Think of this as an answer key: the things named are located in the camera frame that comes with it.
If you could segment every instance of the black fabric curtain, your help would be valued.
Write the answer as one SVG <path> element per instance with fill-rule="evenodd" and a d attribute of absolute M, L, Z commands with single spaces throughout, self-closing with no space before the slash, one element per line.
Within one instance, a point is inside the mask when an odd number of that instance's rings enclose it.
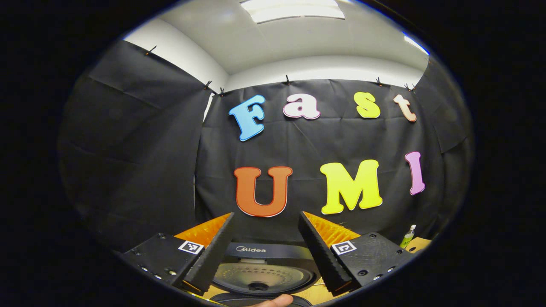
<path fill-rule="evenodd" d="M 305 80 L 251 86 L 216 95 L 203 124 L 195 171 L 196 214 L 205 221 L 230 211 L 239 212 L 241 225 L 236 241 L 303 244 L 297 229 L 301 210 L 341 224 L 357 233 L 379 232 L 398 242 L 416 224 L 416 235 L 430 238 L 443 225 L 460 194 L 466 190 L 470 159 L 467 142 L 469 121 L 457 93 L 444 92 L 430 80 L 439 71 L 429 68 L 426 79 L 413 92 L 406 88 L 351 80 Z M 441 101 L 431 93 L 442 92 Z M 381 114 L 364 119 L 353 100 L 356 92 L 369 92 Z M 317 99 L 319 118 L 290 118 L 283 114 L 289 95 L 305 93 Z M 393 99 L 398 94 L 410 102 L 417 115 L 408 121 Z M 228 112 L 243 101 L 262 95 L 264 130 L 241 142 L 237 121 Z M 405 154 L 419 151 L 423 192 L 410 195 L 411 173 Z M 363 160 L 377 160 L 379 194 L 383 204 L 369 209 L 345 207 L 339 214 L 322 215 L 327 198 L 327 181 L 320 172 L 323 164 L 338 162 L 355 177 Z M 262 171 L 256 183 L 256 201 L 268 204 L 272 198 L 271 167 L 293 169 L 288 177 L 287 206 L 279 215 L 264 218 L 242 213 L 235 199 L 239 167 Z"/>
<path fill-rule="evenodd" d="M 196 224 L 193 174 L 211 90 L 126 41 L 76 82 L 58 139 L 69 197 L 118 251 Z"/>

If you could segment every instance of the letter f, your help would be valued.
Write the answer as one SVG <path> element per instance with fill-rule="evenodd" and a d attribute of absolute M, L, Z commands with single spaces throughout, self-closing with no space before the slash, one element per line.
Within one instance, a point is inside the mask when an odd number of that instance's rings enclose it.
<path fill-rule="evenodd" d="M 235 116 L 235 119 L 239 124 L 239 128 L 241 129 L 239 139 L 241 141 L 246 141 L 264 130 L 263 124 L 254 121 L 254 117 L 259 120 L 264 119 L 264 110 L 262 110 L 259 105 L 253 105 L 256 103 L 262 104 L 264 102 L 264 96 L 256 95 L 229 111 L 229 115 Z M 249 111 L 248 107 L 251 105 L 253 105 L 251 108 L 252 110 Z"/>

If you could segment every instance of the bottle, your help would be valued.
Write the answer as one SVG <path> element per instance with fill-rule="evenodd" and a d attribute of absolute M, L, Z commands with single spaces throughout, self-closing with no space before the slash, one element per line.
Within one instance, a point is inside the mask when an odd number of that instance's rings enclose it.
<path fill-rule="evenodd" d="M 410 241 L 413 239 L 413 236 L 415 235 L 415 225 L 411 225 L 409 232 L 404 235 L 404 239 L 402 240 L 402 243 L 400 243 L 400 247 L 405 249 L 406 246 L 410 243 Z"/>

